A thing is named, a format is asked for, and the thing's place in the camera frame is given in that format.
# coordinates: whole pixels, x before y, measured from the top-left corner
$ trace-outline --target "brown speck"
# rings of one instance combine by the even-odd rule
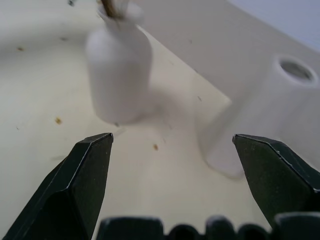
[[[59,124],[59,125],[62,124],[62,121],[59,117],[55,118],[55,122],[56,122],[56,124]]]

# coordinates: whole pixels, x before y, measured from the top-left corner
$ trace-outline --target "white ceramic bottle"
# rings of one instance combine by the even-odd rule
[[[129,3],[122,19],[98,14],[105,25],[92,32],[86,57],[93,108],[109,123],[128,123],[139,116],[147,96],[152,50],[146,35],[137,27],[143,11]]]

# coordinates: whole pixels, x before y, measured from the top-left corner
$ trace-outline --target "white cylinder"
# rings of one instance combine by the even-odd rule
[[[151,45],[137,28],[142,10],[129,3],[123,19],[98,14],[105,25],[92,32],[86,43],[91,98],[95,113],[110,123],[128,123],[142,111],[152,63]]]
[[[318,87],[316,73],[298,59],[276,56],[267,76],[259,88],[245,101],[230,124],[217,136],[206,136],[212,129],[206,129],[204,139],[212,139],[210,147],[204,149],[205,161],[213,168],[230,177],[241,177],[243,168],[235,146],[234,134],[278,139],[282,126],[291,120],[295,109]]]

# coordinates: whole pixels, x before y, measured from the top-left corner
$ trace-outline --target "hole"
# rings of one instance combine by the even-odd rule
[[[314,77],[309,69],[291,60],[282,60],[280,62],[281,68],[291,76],[303,83],[311,83]]]
[[[195,234],[186,228],[180,228],[175,232],[174,240],[195,240]]]

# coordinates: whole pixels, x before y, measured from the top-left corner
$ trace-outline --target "white wall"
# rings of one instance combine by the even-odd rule
[[[234,99],[261,78],[274,53],[299,57],[315,70],[320,56],[225,0],[135,0],[144,28]]]

